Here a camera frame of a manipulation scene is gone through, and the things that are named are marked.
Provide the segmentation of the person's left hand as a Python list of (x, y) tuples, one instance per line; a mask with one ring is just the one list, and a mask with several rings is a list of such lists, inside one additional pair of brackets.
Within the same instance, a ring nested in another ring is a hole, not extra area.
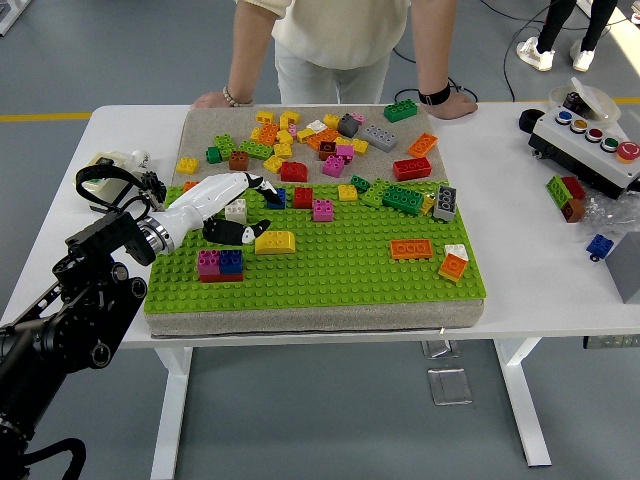
[(424, 110), (435, 118), (453, 120), (475, 113), (477, 103), (464, 93), (452, 92), (449, 98), (439, 105), (424, 105)]

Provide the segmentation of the person's right hand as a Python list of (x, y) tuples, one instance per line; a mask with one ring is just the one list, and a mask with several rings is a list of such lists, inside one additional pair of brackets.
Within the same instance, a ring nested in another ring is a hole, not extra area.
[(211, 91), (201, 95), (191, 105), (191, 109), (230, 108), (222, 91)]

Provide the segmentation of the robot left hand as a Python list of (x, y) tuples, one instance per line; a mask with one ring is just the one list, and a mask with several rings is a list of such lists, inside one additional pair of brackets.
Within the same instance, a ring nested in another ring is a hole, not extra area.
[(279, 204), (276, 189), (263, 177), (248, 172), (231, 172), (208, 176), (183, 193), (163, 211), (153, 211), (139, 227), (157, 253), (171, 253), (181, 246), (186, 234), (201, 229), (212, 243), (224, 245), (249, 244), (260, 237), (270, 222), (263, 220), (253, 226), (212, 218), (224, 207), (252, 188), (272, 204)]

